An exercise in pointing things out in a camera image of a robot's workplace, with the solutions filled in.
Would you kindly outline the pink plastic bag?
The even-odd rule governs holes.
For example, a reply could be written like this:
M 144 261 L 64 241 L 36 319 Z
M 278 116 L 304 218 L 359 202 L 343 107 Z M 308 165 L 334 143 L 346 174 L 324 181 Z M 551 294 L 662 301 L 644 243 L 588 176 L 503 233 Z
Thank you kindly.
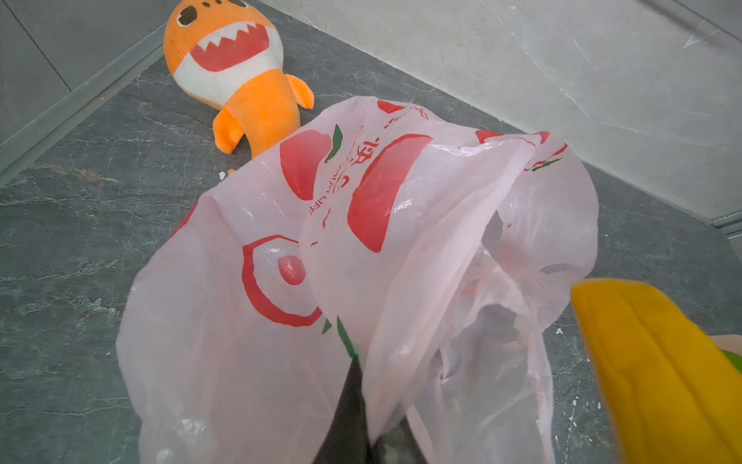
M 363 442 L 551 463 L 543 336 L 593 269 L 591 176 L 550 133 L 330 106 L 203 193 L 116 343 L 144 463 L 308 463 L 361 368 Z

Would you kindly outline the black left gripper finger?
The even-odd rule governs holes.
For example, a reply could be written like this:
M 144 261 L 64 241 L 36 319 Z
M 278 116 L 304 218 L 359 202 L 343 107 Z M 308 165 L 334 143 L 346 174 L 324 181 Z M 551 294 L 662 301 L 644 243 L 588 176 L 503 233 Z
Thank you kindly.
M 314 458 L 314 463 L 365 464 L 371 462 L 361 381 L 361 366 L 357 359 L 353 359 L 330 430 Z

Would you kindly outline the yellow fake banana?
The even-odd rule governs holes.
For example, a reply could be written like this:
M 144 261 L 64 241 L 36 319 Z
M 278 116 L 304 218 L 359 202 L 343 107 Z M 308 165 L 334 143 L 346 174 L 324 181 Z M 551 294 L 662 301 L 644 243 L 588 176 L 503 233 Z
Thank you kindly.
M 655 287 L 593 278 L 572 305 L 624 463 L 738 463 L 741 372 Z

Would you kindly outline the green fake custard apple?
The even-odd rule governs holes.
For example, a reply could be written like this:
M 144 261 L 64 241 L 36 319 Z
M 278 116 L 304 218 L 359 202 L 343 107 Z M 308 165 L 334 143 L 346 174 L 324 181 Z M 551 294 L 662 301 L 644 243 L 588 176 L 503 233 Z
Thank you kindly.
M 722 353 L 726 356 L 726 358 L 730 361 L 730 363 L 735 367 L 735 369 L 738 372 L 742 372 L 742 356 L 741 355 L 732 353 L 727 350 L 723 350 Z

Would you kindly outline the orange shark plush toy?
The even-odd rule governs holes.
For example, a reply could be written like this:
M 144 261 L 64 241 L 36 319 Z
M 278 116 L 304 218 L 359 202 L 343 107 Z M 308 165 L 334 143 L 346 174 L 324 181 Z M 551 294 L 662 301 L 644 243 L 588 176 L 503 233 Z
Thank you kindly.
M 278 30 L 245 1 L 182 1 L 166 23 L 168 70 L 191 98 L 218 112 L 214 143 L 231 154 L 246 140 L 253 157 L 295 133 L 309 86 L 284 71 Z

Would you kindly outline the pink scalloped plastic bowl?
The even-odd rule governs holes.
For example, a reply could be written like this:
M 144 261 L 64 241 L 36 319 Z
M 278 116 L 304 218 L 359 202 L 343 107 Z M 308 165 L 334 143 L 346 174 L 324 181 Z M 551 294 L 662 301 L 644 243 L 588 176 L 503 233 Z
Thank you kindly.
M 721 334 L 720 336 L 711 336 L 711 339 L 721 350 L 742 356 L 741 334 Z

